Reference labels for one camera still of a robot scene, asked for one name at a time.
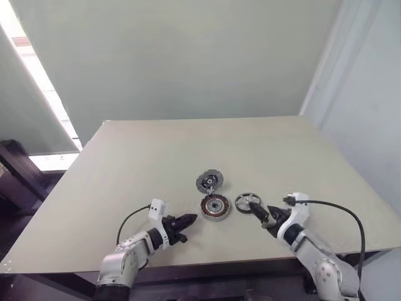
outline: wall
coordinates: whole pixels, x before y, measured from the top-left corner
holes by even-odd
[[[303,110],[399,215],[400,12],[400,0],[361,1],[356,15],[351,17],[353,25],[343,52],[334,55],[337,61],[334,67],[330,66],[331,75],[322,73],[324,76],[311,88],[312,96]],[[347,49],[349,45],[353,45],[353,52]],[[399,249],[381,253],[380,258],[368,262],[362,275],[367,301],[401,300],[400,271]]]
[[[77,151],[0,26],[0,140],[8,139],[31,155]]]
[[[103,120],[297,115],[339,0],[11,0],[83,144]]]

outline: floor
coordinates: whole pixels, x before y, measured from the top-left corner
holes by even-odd
[[[29,223],[30,216],[0,217],[0,259],[2,259],[18,236]],[[81,273],[81,277],[94,282],[96,273]],[[152,285],[135,287],[131,291],[130,300],[178,300],[184,295],[199,297],[200,300],[217,300],[222,297],[239,297],[246,290],[253,289],[258,294],[271,297],[261,300],[274,301],[317,301],[316,295],[304,293],[300,277],[245,278],[219,282],[186,283],[185,285]],[[23,275],[0,275],[0,300],[4,301],[78,301],[66,293],[35,282]]]

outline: beige tabletop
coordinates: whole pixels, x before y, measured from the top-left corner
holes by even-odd
[[[207,169],[224,175],[219,193],[233,202],[253,192],[282,206],[286,193],[354,211],[367,250],[401,246],[400,220],[390,206],[302,117],[105,122],[15,242],[0,272],[54,273],[99,269],[126,215],[153,198],[170,214],[200,213],[195,180]],[[357,224],[335,208],[311,205],[307,226],[336,252],[359,252]],[[136,214],[122,238],[150,225]],[[198,217],[188,242],[158,251],[149,266],[285,258],[291,252],[260,222],[235,208],[221,222]]]

